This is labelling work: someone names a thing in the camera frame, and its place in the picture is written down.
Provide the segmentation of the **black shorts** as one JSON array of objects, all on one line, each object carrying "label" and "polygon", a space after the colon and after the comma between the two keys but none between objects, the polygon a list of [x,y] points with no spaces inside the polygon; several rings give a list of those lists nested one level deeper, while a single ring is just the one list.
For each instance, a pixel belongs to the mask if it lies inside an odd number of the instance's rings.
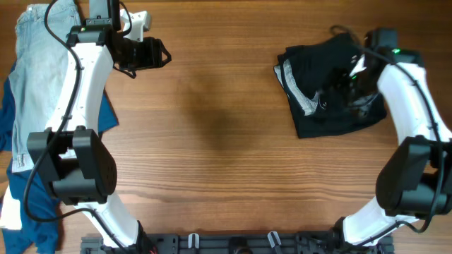
[{"label": "black shorts", "polygon": [[377,93],[347,101],[346,88],[361,54],[347,33],[314,45],[288,47],[273,67],[287,96],[297,137],[344,135],[386,118]]}]

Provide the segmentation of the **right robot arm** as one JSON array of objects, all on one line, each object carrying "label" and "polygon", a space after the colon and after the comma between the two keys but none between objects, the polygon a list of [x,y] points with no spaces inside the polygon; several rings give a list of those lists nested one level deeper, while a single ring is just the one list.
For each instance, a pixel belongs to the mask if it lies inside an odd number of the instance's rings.
[{"label": "right robot arm", "polygon": [[398,148],[378,175],[375,196],[318,239],[329,251],[368,251],[401,227],[422,234],[434,216],[451,212],[451,131],[429,92],[419,54],[397,48],[364,52],[353,83],[383,96]]}]

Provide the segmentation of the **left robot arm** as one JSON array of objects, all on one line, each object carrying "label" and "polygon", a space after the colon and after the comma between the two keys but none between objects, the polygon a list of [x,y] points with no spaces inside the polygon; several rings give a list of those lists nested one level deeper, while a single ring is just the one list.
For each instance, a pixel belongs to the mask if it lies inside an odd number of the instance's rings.
[{"label": "left robot arm", "polygon": [[53,198],[85,214],[103,236],[106,253],[156,253],[141,223],[115,189],[117,166],[99,137],[98,116],[105,83],[116,69],[135,77],[136,71],[162,68],[172,60],[162,40],[129,39],[130,31],[115,25],[78,25],[63,46],[68,70],[58,105],[41,132],[32,132],[27,149]]}]

